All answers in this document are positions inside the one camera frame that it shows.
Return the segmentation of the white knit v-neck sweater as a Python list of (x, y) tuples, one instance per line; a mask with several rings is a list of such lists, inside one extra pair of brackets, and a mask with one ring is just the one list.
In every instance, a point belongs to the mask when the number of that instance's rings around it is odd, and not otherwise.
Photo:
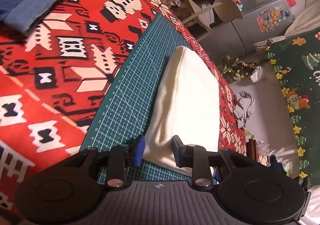
[(219, 148), (218, 81), (199, 55), (184, 46), (169, 57), (159, 84), (143, 159), (190, 176), (190, 168), (176, 166), (171, 148), (175, 135), (185, 145), (202, 146), (209, 152)]

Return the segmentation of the dark wooden side table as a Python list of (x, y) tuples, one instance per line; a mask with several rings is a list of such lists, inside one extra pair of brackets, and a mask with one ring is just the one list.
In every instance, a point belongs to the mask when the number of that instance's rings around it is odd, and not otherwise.
[(246, 142), (246, 154), (247, 157), (254, 161), (258, 161), (258, 151), (257, 151), (257, 143), (255, 139), (249, 139)]

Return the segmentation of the green cutting mat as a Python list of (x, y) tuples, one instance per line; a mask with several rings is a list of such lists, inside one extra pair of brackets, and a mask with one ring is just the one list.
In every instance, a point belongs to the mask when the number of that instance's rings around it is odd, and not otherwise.
[[(108, 152), (146, 134), (157, 91), (169, 57), (178, 46), (195, 51), (181, 34), (158, 14), (148, 26), (106, 93), (81, 145)], [(160, 167), (142, 158), (140, 167), (127, 168), (127, 179), (191, 180), (191, 175)]]

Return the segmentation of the grey crumpled garment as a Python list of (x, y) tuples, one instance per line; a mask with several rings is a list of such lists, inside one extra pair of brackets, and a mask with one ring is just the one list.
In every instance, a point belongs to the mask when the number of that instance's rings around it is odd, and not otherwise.
[(255, 99), (245, 91), (237, 93), (235, 98), (236, 104), (233, 113), (236, 117), (238, 128), (244, 128), (255, 111)]

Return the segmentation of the small decorated christmas tree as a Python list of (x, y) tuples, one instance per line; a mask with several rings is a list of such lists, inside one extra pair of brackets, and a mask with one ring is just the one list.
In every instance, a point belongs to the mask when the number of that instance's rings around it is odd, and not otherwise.
[(255, 62), (248, 62), (238, 57), (231, 58), (230, 56), (226, 56), (222, 59), (222, 63), (218, 66), (218, 69), (228, 83), (233, 83), (247, 76), (251, 76), (258, 66), (259, 64)]

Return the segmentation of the red patterned christmas blanket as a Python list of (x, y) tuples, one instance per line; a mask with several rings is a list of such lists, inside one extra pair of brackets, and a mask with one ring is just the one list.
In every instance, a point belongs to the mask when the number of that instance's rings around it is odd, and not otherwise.
[(235, 96), (198, 41), (161, 0), (62, 0), (29, 38), (1, 29), (1, 216), (16, 187), (76, 153), (121, 66), (161, 13), (220, 87), (219, 145), (246, 153)]

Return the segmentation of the beige plastic chair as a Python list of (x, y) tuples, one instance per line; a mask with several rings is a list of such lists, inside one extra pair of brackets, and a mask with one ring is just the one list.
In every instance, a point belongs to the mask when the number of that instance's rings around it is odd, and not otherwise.
[[(175, 1), (176, 0), (168, 0), (164, 4), (170, 7)], [(210, 30), (211, 22), (209, 17), (211, 14), (216, 14), (222, 23), (243, 19), (241, 10), (233, 0), (215, 0), (212, 5), (203, 9), (193, 0), (182, 0), (182, 5), (185, 5), (183, 10), (189, 12), (189, 16), (182, 21), (183, 25), (195, 22), (205, 30)]]

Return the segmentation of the grey refrigerator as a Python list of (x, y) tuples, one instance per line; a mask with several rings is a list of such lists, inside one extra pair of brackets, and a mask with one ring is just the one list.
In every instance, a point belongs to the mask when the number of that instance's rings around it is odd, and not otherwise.
[(217, 26), (200, 39), (204, 50), (218, 59), (243, 56), (254, 50), (254, 44), (280, 36), (293, 23), (286, 0), (241, 0), (242, 19)]

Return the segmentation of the green christmas wall banner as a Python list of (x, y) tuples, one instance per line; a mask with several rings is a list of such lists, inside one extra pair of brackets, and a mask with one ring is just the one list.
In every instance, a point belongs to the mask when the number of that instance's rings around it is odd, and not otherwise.
[(319, 185), (319, 29), (268, 43), (297, 141), (299, 175)]

